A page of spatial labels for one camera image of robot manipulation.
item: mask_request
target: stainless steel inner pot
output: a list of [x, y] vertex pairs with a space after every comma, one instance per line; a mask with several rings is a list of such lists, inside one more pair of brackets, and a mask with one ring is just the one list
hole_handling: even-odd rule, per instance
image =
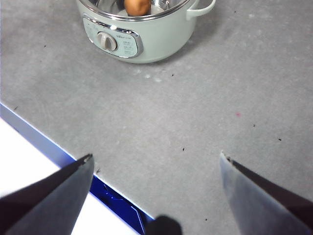
[[93, 12], [112, 19], [128, 21], [151, 20], [177, 11], [190, 0], [151, 0], [151, 11], [144, 16], [128, 16], [124, 0], [79, 0]]

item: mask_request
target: egg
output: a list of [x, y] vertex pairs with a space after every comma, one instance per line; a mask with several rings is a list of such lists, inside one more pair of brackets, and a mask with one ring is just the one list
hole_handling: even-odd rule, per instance
[[124, 6], [129, 16], [143, 16], [151, 9], [150, 0], [125, 0]]

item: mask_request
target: blue strip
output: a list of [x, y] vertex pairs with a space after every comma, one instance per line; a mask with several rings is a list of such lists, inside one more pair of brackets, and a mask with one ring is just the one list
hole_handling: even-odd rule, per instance
[[[64, 167], [75, 161], [60, 146], [1, 103], [0, 117], [59, 167]], [[90, 192], [141, 235], [144, 234], [143, 227], [153, 220], [95, 175]]]

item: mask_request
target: pot rim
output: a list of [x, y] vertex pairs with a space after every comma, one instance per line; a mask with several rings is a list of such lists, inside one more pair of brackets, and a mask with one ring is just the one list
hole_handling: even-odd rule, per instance
[[106, 18], [112, 19], [112, 20], [118, 20], [118, 21], [128, 21], [128, 22], [140, 22], [140, 21], [149, 21], [149, 20], [155, 20], [164, 16], [167, 16], [177, 10], [179, 10], [180, 8], [182, 8], [184, 5], [186, 5], [186, 3], [188, 3], [190, 0], [182, 0], [179, 4], [177, 4], [176, 6], [154, 14], [154, 15], [147, 15], [147, 16], [119, 16], [116, 14], [112, 14], [103, 10], [100, 10], [98, 7], [96, 7], [94, 4], [92, 4], [89, 0], [79, 0], [79, 2], [84, 5], [84, 7], [88, 8], [90, 11], [104, 16]]

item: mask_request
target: pot handle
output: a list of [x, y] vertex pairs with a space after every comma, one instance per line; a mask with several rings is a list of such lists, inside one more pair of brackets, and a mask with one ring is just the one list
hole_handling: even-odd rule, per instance
[[186, 14], [186, 17], [187, 17], [187, 20], [190, 20], [191, 18], [193, 17], [197, 17], [197, 16], [203, 16], [205, 15], [206, 13], [209, 13], [213, 7], [215, 6], [215, 2], [216, 0], [212, 0], [211, 4], [208, 5], [207, 7], [205, 8], [202, 8], [202, 9], [193, 9], [195, 6], [198, 5], [199, 3], [199, 0], [196, 0], [194, 2], [194, 4], [191, 5], [191, 7], [187, 10], [187, 14]]

